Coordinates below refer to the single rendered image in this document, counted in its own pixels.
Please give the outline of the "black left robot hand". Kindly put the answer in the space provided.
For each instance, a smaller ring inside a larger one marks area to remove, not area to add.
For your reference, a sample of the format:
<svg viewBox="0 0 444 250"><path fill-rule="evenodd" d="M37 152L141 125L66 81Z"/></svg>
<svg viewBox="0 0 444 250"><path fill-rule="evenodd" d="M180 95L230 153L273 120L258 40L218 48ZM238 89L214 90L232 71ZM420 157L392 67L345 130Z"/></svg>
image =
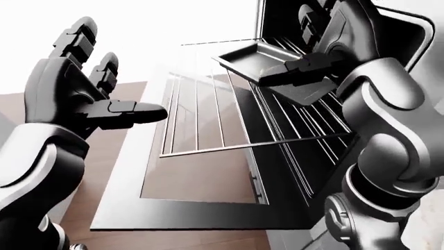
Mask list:
<svg viewBox="0 0 444 250"><path fill-rule="evenodd" d="M82 17L53 43L29 76L24 92L25 122L63 126L82 139L103 131L159 122L167 110L155 103L120 101L110 94L117 84L119 60L107 53L89 76L81 71L91 56L98 28Z"/></svg>

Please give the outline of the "glass oven door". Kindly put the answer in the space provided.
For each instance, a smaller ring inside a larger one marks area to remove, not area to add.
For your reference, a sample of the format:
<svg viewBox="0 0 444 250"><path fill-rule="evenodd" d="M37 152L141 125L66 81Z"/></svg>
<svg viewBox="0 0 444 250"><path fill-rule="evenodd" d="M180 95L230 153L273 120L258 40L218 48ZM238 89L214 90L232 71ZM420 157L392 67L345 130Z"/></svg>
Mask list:
<svg viewBox="0 0 444 250"><path fill-rule="evenodd" d="M323 216L325 197L339 191L356 154L355 135L310 202L279 145L160 157L246 142L225 75L168 72L146 84L141 101L169 116L129 129L92 231L302 230Z"/></svg>

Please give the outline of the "dark metal baking tray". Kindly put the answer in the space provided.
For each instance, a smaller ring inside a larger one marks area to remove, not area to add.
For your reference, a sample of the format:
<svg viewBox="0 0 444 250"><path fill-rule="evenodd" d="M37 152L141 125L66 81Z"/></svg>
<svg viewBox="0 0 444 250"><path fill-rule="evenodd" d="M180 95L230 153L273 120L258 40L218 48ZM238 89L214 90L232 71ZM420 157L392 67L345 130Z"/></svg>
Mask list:
<svg viewBox="0 0 444 250"><path fill-rule="evenodd" d="M257 41L237 47L234 51L228 51L220 56L214 56L213 59L222 67L257 85L261 71L281 65L286 61L298 60L303 54L302 51L288 50ZM336 85L328 78L298 87L293 86L293 82L291 80L287 85L260 89L297 107L310 106L336 89Z"/></svg>

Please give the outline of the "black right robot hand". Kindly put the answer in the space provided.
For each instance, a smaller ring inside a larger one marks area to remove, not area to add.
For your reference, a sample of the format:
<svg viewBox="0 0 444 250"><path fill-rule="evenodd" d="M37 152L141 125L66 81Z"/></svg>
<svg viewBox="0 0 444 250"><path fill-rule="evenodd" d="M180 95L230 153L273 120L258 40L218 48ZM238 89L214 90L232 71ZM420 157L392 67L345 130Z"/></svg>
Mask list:
<svg viewBox="0 0 444 250"><path fill-rule="evenodd" d="M308 85L328 76L345 78L354 68L381 58L380 14L371 0L339 0L312 53L262 70L259 87Z"/></svg>

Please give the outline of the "black oven body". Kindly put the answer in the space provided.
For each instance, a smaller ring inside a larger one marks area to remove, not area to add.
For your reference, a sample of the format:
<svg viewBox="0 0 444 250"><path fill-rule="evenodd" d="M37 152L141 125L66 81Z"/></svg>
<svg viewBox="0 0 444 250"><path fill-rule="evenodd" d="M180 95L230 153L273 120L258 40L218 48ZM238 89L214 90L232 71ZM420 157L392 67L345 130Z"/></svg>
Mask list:
<svg viewBox="0 0 444 250"><path fill-rule="evenodd" d="M326 26L329 24L332 18L332 11L336 8L338 1L308 0L306 4L299 7L298 26L301 38L308 47L311 47L311 53L316 48ZM381 58L394 58L398 60L411 76L413 64L420 60L421 55L425 53L425 47L430 41L427 37L427 29L420 25L422 18L410 12L375 7L380 14L380 25L382 27L383 52ZM328 77L335 83L338 83L338 87L346 78L346 76L345 78ZM420 87L425 95L429 97L429 91L424 89L422 85Z"/></svg>

